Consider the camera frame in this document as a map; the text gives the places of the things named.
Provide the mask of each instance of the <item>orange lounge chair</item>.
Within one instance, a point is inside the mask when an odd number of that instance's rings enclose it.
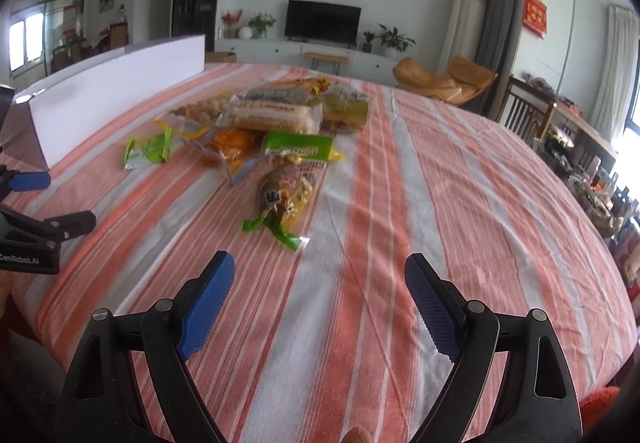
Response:
[[[433,76],[411,57],[400,60],[393,68],[393,74],[402,89],[455,106],[475,98],[491,86],[497,76],[493,71],[459,56],[451,59],[444,74]]]

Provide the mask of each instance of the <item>finger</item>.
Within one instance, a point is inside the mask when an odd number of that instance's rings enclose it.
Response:
[[[344,435],[342,443],[373,443],[373,438],[367,429],[358,425]]]

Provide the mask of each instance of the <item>screw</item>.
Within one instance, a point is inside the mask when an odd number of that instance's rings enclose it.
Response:
[[[469,308],[469,311],[473,311],[474,313],[482,313],[484,311],[484,304],[479,300],[471,300],[466,306]]]
[[[105,318],[107,318],[108,315],[109,312],[105,308],[97,309],[96,311],[94,311],[94,320],[97,320],[99,322],[100,320],[104,320]]]
[[[156,309],[158,311],[169,311],[172,307],[174,307],[174,301],[170,298],[163,298],[156,302]]]
[[[546,313],[542,311],[542,309],[534,309],[531,312],[531,316],[535,318],[538,322],[544,322],[546,320]]]

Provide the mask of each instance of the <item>orange and white striped bedsheet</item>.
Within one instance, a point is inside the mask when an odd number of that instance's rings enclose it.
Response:
[[[82,209],[98,218],[91,235],[64,244],[59,276],[12,275],[17,304],[50,352],[68,366],[96,308],[143,311],[226,249],[236,281],[188,367],[228,440],[337,442],[363,425],[377,441],[407,441],[450,369],[404,286],[404,260],[421,251],[495,312],[545,309],[579,397],[606,384],[636,334],[622,279],[569,192],[496,123],[343,80],[372,96],[370,123],[337,137],[347,161],[329,167],[302,253],[266,230],[241,232],[255,214],[255,176],[231,187],[186,148],[161,166],[122,169],[127,139],[157,133],[162,110],[311,74],[210,66],[100,130],[52,170],[49,189],[6,200],[39,219]],[[136,370],[154,430],[170,437],[140,355]],[[484,429],[500,374],[469,435]]]

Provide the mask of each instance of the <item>potted plant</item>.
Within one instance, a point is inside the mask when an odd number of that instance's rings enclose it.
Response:
[[[408,48],[415,45],[415,40],[409,38],[407,35],[398,32],[398,28],[387,28],[382,24],[378,24],[382,31],[379,33],[378,38],[384,46],[384,55],[386,58],[395,60],[400,53],[404,53]]]
[[[249,27],[254,29],[259,38],[267,38],[267,30],[272,28],[275,23],[276,19],[273,18],[273,15],[258,13],[249,20]]]
[[[371,45],[372,45],[371,43],[376,38],[376,34],[373,31],[365,31],[363,33],[363,35],[364,35],[365,42],[362,45],[362,51],[364,53],[370,53],[371,52]]]
[[[226,38],[237,38],[238,37],[238,23],[242,18],[242,10],[239,9],[235,14],[231,13],[229,10],[226,10],[225,13],[222,14],[220,20],[225,25],[226,28]]]

